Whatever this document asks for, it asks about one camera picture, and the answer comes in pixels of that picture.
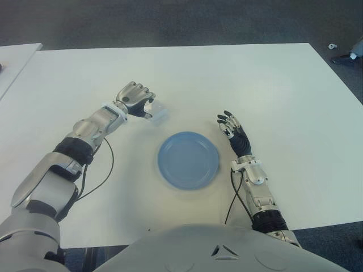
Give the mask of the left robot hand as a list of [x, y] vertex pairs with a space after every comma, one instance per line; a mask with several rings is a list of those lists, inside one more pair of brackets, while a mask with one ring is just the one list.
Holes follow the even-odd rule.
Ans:
[[151, 104], [155, 97], [156, 95], [141, 83], [130, 82], [117, 94], [113, 103], [126, 114], [149, 119], [153, 115], [145, 111], [145, 105]]

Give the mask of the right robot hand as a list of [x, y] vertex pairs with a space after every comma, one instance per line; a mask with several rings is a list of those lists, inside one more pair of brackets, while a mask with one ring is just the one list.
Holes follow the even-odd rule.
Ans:
[[220, 131], [228, 138], [236, 156], [252, 155], [251, 144], [238, 119], [229, 111], [217, 115]]

